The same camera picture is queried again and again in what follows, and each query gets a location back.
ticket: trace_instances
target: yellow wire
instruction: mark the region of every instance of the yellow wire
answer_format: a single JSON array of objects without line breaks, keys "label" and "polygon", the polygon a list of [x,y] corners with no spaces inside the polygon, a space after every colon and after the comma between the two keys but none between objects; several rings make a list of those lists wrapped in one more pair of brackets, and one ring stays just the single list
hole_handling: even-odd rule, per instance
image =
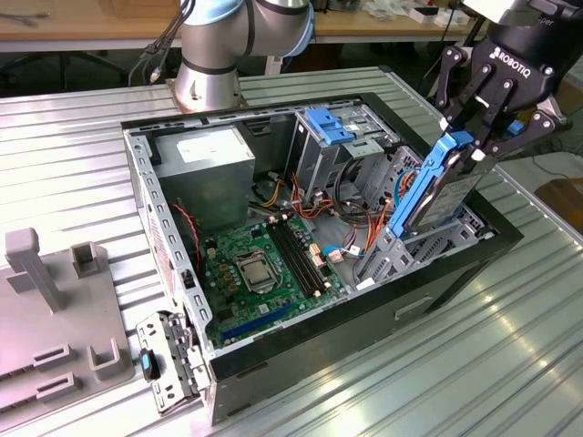
[{"label": "yellow wire", "polygon": [[275,184],[275,189],[273,190],[273,196],[271,196],[270,200],[264,204],[262,204],[262,207],[270,207],[271,205],[273,205],[276,201],[277,201],[277,197],[279,196],[280,193],[280,185],[281,185],[281,179],[278,179],[277,184]]}]

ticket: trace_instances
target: red cable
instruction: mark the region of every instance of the red cable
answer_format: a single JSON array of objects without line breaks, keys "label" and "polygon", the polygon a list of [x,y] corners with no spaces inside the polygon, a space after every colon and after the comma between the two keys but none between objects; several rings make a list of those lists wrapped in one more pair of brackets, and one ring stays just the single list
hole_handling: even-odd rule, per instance
[{"label": "red cable", "polygon": [[178,211],[180,211],[180,213],[186,218],[186,220],[189,222],[190,225],[190,229],[192,229],[192,233],[194,234],[194,242],[197,246],[197,270],[199,270],[200,267],[200,245],[199,245],[199,234],[197,233],[196,228],[194,227],[194,223],[192,223],[192,216],[186,212],[184,209],[182,209],[181,207],[179,207],[176,203],[173,203],[172,206],[174,208],[176,208]]}]

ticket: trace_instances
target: metal tabletop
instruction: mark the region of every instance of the metal tabletop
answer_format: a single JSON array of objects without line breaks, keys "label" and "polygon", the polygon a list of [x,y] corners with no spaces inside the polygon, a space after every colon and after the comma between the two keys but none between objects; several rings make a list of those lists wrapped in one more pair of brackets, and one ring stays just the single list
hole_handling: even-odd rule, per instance
[{"label": "metal tabletop", "polygon": [[[250,104],[373,91],[427,141],[439,135],[437,113],[377,68],[242,87]],[[136,323],[165,300],[119,122],[177,113],[165,86],[0,100],[0,233],[35,226],[43,252],[106,247],[134,358]],[[160,419],[137,368],[11,435],[583,435],[581,247],[503,170],[480,191],[525,235],[510,254],[446,307],[221,426],[209,427],[199,401]]]}]

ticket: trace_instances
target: robotiq logo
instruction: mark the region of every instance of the robotiq logo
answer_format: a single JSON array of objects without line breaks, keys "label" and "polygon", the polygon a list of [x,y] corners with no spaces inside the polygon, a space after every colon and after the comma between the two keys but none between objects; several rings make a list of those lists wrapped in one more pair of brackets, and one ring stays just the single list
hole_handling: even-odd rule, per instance
[{"label": "robotiq logo", "polygon": [[494,52],[490,54],[490,58],[502,61],[504,64],[510,66],[512,69],[516,70],[518,73],[524,76],[525,79],[530,77],[530,69],[520,64],[511,55],[504,53],[500,47],[496,47],[494,49]]}]

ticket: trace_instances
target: ram slot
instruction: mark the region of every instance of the ram slot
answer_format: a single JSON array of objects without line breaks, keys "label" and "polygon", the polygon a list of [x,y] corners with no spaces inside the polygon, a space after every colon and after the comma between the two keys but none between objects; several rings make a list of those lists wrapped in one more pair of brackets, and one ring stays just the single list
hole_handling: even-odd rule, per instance
[{"label": "ram slot", "polygon": [[267,231],[275,247],[281,253],[283,260],[297,279],[306,298],[313,296],[315,291],[324,292],[325,287],[314,266],[308,260],[298,245],[292,231],[286,224],[269,225]]}]

